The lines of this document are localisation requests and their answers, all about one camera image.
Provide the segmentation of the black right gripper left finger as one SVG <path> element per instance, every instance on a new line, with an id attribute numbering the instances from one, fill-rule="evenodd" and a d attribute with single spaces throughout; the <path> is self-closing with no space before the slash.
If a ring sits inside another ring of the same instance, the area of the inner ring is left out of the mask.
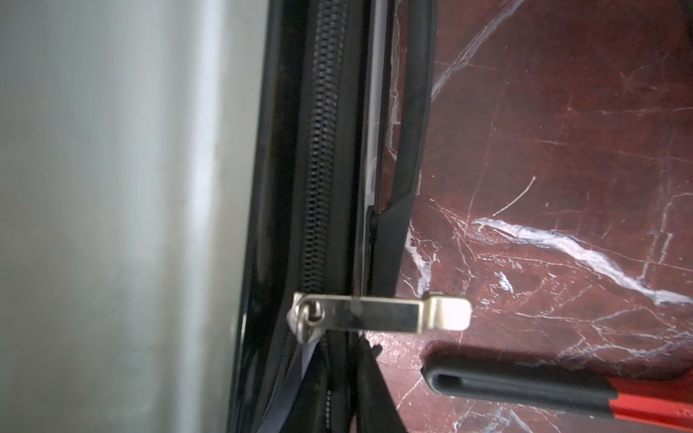
<path id="1" fill-rule="evenodd" d="M 328 432 L 330 363 L 324 346 L 317 346 L 281 433 Z"/>

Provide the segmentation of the white cartoon hard-shell suitcase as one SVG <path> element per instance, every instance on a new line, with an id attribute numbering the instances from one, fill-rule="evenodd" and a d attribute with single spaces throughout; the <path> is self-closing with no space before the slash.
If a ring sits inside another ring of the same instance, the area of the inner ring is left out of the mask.
<path id="1" fill-rule="evenodd" d="M 298 292 L 395 298 L 437 5 L 411 1 L 393 189 L 391 1 L 1 5 L 1 429 L 281 432 L 317 346 L 357 430 L 366 332 Z"/>

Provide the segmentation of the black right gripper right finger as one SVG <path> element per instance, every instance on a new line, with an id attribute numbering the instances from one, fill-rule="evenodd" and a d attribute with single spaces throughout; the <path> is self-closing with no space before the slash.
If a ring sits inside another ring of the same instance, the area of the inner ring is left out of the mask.
<path id="1" fill-rule="evenodd" d="M 355 407 L 358 432 L 407 432 L 377 364 L 375 350 L 364 337 L 359 337 L 357 346 Z"/>

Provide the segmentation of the silver zipper pull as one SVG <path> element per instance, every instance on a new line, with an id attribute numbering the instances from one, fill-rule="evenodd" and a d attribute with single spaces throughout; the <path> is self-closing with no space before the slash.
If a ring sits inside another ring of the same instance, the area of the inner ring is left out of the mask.
<path id="1" fill-rule="evenodd" d="M 428 330 L 464 331 L 472 304 L 460 297 L 428 293 L 421 299 L 296 293 L 287 322 L 300 344 L 326 331 L 420 334 Z"/>

